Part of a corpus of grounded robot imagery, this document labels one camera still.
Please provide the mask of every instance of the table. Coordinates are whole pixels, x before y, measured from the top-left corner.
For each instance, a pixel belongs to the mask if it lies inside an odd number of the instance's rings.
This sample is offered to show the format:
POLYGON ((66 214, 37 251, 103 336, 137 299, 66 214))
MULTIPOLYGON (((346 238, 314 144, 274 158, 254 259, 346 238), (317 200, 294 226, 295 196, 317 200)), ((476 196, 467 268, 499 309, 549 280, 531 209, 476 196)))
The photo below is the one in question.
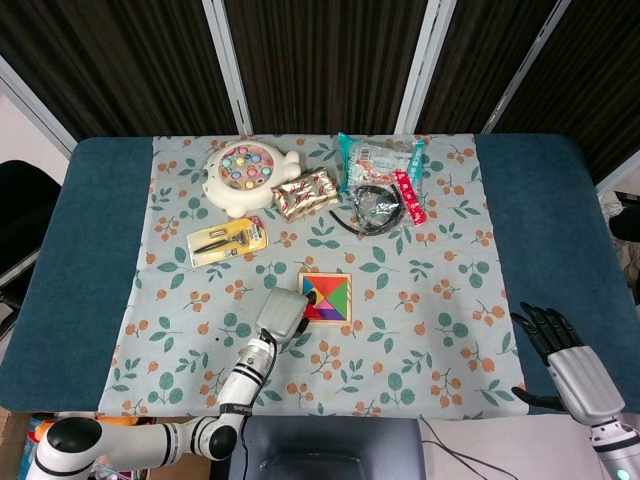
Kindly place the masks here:
MULTIPOLYGON (((97 408, 135 271, 151 145, 93 138, 74 151, 0 367, 4 407, 97 408)), ((527 301, 567 315, 638 411, 640 324, 578 147, 537 134, 478 135, 476 146, 512 310, 527 301)), ((552 393, 526 337, 516 338, 528 389, 552 393)))

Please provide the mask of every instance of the gold wrapper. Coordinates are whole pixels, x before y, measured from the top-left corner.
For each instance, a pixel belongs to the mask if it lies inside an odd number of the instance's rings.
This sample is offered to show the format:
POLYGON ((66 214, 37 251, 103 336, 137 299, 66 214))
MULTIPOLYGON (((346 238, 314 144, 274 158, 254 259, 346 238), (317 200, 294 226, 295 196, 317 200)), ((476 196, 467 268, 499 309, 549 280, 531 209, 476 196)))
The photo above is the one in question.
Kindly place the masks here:
POLYGON ((292 182, 271 190, 280 213, 288 223, 338 202, 338 190, 324 167, 305 172, 292 182))

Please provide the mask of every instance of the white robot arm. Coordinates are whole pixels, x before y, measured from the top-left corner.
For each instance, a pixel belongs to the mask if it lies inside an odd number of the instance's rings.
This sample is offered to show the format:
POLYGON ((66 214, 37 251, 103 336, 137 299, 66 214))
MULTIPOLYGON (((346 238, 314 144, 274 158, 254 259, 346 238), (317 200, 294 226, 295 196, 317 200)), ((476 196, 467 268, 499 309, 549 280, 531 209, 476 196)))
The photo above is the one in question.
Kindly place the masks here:
POLYGON ((139 427, 66 418, 46 432, 27 479, 85 480, 93 462, 100 457, 106 457, 118 471, 170 465, 184 453, 213 461, 228 458, 273 369, 277 344, 306 328, 308 320, 302 319, 302 314, 309 300, 289 290, 271 291, 256 320, 260 337, 249 342, 218 395, 219 418, 199 417, 185 424, 139 427))
POLYGON ((530 405, 568 411, 591 428, 591 446, 612 479, 640 479, 640 434, 618 420, 624 400, 598 355, 562 314, 520 305, 531 320, 517 313, 511 318, 531 340, 560 397, 539 397, 519 387, 513 393, 530 405))

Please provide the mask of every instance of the red label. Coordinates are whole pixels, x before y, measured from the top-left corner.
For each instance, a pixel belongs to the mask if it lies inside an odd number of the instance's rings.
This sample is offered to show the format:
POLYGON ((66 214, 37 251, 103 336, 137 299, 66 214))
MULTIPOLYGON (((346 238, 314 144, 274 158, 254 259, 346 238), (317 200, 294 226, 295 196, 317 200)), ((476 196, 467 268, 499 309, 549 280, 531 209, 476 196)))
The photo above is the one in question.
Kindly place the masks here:
POLYGON ((420 202, 418 201, 418 196, 416 192, 413 190, 413 186, 411 186, 411 181, 409 180, 409 175, 406 172, 402 172, 400 170, 396 170, 393 172, 396 177, 396 181, 398 182, 398 186, 400 187, 400 194, 402 195, 402 200, 404 200, 404 204, 407 207, 407 211, 409 215, 411 215, 411 220, 413 220, 414 225, 422 225, 427 221, 427 214, 422 209, 420 202))

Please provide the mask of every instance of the floral tablecloth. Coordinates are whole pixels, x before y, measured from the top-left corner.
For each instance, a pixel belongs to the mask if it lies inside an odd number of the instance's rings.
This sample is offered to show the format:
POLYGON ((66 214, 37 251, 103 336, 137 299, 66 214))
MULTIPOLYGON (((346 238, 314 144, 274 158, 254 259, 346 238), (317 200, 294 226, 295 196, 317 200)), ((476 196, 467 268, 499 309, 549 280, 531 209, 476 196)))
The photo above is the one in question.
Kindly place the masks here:
MULTIPOLYGON (((329 136, 254 136, 292 149, 304 167, 341 176, 329 136)), ((197 270, 185 235, 225 223, 202 193, 201 170, 238 137, 159 137, 137 270, 100 411, 211 415, 273 286, 298 272, 352 275, 351 326, 311 325, 284 344, 255 413, 458 419, 526 413, 509 388, 523 381, 472 135, 424 136, 417 228, 359 238, 326 209, 287 224, 251 212, 269 247, 197 270)), ((414 137, 372 137, 382 143, 414 137)), ((345 219, 348 205, 336 207, 345 219)))

